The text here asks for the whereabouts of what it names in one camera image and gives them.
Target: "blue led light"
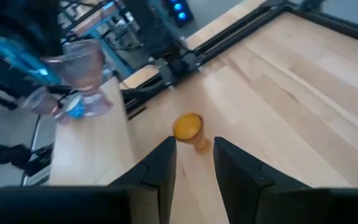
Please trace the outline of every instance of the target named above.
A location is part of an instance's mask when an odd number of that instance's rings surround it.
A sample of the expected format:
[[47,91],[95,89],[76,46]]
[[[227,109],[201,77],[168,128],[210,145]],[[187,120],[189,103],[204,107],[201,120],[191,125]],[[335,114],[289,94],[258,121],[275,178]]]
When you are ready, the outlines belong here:
[[176,11],[179,11],[181,9],[181,4],[176,4],[174,7],[173,7]]
[[186,19],[186,13],[181,12],[181,13],[179,13],[178,17],[179,17],[179,19],[184,20],[184,19]]

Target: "orange cup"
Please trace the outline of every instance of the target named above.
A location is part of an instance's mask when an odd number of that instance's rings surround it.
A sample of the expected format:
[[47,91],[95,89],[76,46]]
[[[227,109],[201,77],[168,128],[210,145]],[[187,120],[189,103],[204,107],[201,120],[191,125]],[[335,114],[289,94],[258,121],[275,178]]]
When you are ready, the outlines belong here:
[[172,133],[177,141],[194,145],[197,153],[204,154],[211,147],[204,137],[204,120],[196,113],[180,115],[173,123]]

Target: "gray floor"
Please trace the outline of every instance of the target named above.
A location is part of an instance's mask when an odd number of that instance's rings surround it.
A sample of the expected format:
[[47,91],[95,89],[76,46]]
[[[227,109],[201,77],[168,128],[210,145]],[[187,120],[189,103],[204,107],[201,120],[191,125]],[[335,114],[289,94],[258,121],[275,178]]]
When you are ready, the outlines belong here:
[[[241,0],[188,0],[195,19],[181,29],[183,35],[188,37],[195,33],[240,2]],[[358,0],[326,1],[323,4],[323,11],[358,23]],[[16,110],[11,112],[0,108],[0,144],[10,146],[26,144],[29,146],[36,119],[36,115],[26,111]],[[54,135],[55,122],[48,117],[42,118],[36,147],[52,143]],[[22,172],[9,164],[0,166],[0,187],[18,185],[21,176]]]

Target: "wooden table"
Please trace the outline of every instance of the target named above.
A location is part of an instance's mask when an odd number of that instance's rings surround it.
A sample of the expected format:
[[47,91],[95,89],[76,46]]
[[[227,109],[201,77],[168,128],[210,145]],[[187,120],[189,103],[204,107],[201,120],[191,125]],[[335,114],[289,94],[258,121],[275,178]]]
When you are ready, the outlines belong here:
[[[232,8],[189,37],[188,44],[196,47],[262,1],[248,0]],[[126,81],[135,87],[152,75],[150,70],[139,71]],[[196,111],[204,117],[208,138],[223,136],[312,187],[358,187],[358,41],[292,14],[275,19],[146,106],[129,122],[132,162],[171,134],[179,114]],[[108,120],[80,122],[89,122],[88,129],[100,132],[103,128],[98,125]],[[90,148],[90,142],[113,143],[97,134],[87,136],[76,128],[71,131],[85,139],[81,140],[87,144],[85,148]],[[63,142],[65,137],[57,138]],[[76,142],[65,145],[67,148],[57,144],[53,165],[58,153],[84,149]],[[177,146],[172,223],[228,223],[213,155],[198,155],[186,144]],[[67,154],[67,159],[77,158]],[[109,157],[110,164],[106,160],[104,164],[114,169],[117,158]],[[64,176],[71,172],[85,180],[76,179],[74,184],[90,183],[92,177],[77,170],[81,160],[72,163],[76,166],[62,170],[67,172]],[[61,184],[58,180],[65,178],[58,178],[62,174],[56,169],[51,183]],[[114,180],[114,175],[106,177],[111,179],[104,184]]]

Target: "orange goblet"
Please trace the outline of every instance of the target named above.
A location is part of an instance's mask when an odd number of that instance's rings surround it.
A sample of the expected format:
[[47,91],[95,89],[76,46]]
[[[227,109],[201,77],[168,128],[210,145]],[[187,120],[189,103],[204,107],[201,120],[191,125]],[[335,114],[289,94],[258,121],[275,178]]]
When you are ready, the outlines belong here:
[[204,137],[203,117],[196,113],[180,115],[173,123],[172,133],[177,141],[194,145],[196,152],[200,154],[208,152],[211,147]]

